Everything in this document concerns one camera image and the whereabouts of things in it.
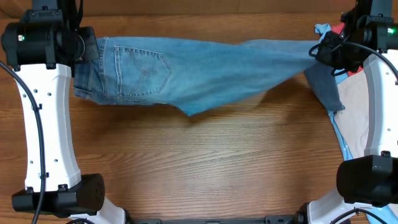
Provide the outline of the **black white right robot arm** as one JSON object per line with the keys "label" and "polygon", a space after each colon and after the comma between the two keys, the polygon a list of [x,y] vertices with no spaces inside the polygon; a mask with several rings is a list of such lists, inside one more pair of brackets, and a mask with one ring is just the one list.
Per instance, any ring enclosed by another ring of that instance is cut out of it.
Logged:
{"label": "black white right robot arm", "polygon": [[364,156],[344,161],[336,188],[302,205],[286,223],[349,223],[365,213],[384,220],[372,208],[397,203],[397,24],[392,1],[356,1],[342,15],[340,34],[327,32],[309,56],[332,67],[335,77],[362,67],[369,96],[369,129]]}

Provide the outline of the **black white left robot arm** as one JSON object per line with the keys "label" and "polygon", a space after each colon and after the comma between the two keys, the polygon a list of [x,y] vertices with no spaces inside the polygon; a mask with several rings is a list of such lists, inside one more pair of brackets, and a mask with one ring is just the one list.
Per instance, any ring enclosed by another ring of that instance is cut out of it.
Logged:
{"label": "black white left robot arm", "polygon": [[2,68],[15,79],[27,141],[24,189],[12,196],[17,212],[53,215],[69,223],[132,222],[105,196],[100,174],[78,167],[70,126],[70,82],[76,63],[100,54],[92,27],[82,27],[75,0],[33,0],[19,22],[6,26]]}

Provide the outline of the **blue denim jeans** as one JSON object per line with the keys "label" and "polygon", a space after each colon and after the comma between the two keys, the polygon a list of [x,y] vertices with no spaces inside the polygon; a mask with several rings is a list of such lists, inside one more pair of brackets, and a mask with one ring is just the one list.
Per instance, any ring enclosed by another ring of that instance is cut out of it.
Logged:
{"label": "blue denim jeans", "polygon": [[238,45],[160,37],[103,37],[99,59],[75,67],[74,94],[101,105],[172,105],[191,116],[270,90],[303,73],[322,105],[343,109],[313,41]]}

